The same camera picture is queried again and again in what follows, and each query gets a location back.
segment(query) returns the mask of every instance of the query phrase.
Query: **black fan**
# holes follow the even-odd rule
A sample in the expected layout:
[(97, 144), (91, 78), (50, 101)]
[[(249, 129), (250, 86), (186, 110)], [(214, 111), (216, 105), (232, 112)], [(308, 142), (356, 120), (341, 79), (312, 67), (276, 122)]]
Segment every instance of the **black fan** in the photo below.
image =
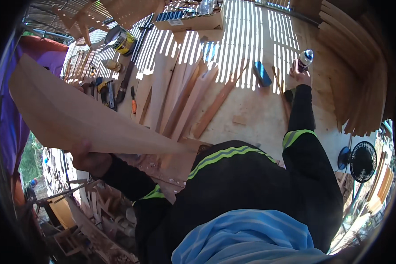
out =
[(337, 166), (340, 170), (350, 164), (350, 173), (357, 182), (368, 181), (377, 167), (377, 154), (374, 146), (367, 141), (359, 142), (353, 151), (344, 147), (337, 158)]

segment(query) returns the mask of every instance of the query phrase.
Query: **purple cloth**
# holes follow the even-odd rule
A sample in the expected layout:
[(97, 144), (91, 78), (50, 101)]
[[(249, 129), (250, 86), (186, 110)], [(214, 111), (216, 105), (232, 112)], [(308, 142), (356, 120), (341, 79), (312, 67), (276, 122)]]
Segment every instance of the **purple cloth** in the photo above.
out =
[(2, 147), (3, 164), (8, 175), (14, 175), (19, 167), (21, 156), (29, 136), (29, 128), (22, 119), (9, 93), (7, 85), (10, 76), (15, 70), (16, 64), (24, 53), (33, 57), (40, 65), (47, 66), (50, 71), (60, 76), (66, 51), (44, 51), (36, 47), (19, 44), (15, 53), (9, 60), (16, 40), (11, 43), (9, 53), (6, 55), (5, 63), (0, 69), (0, 97), (2, 98), (2, 112), (0, 118), (0, 144)]

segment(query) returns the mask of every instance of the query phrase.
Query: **roof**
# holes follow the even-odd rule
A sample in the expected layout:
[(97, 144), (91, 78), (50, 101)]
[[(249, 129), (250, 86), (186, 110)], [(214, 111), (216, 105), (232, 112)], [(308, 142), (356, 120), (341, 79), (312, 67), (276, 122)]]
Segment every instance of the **roof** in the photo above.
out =
[[(34, 1), (29, 6), (28, 16), (25, 22), (28, 23), (27, 25), (29, 27), (35, 29), (70, 35), (68, 29), (64, 26), (60, 18), (56, 16), (51, 7), (54, 4), (58, 5), (59, 8), (64, 6), (63, 11), (72, 17), (88, 2), (89, 0)], [(111, 15), (100, 1), (92, 4), (86, 13), (101, 21), (111, 18)]]

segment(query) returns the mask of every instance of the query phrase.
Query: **person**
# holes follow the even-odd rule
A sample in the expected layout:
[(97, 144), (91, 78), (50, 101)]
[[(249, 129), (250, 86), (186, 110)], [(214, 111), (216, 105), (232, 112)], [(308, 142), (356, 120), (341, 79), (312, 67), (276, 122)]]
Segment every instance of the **person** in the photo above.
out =
[(141, 263), (315, 263), (342, 220), (343, 198), (315, 134), (311, 77), (295, 60), (293, 99), (283, 161), (238, 140), (199, 153), (172, 205), (158, 184), (114, 154), (72, 149), (73, 165), (133, 202)]

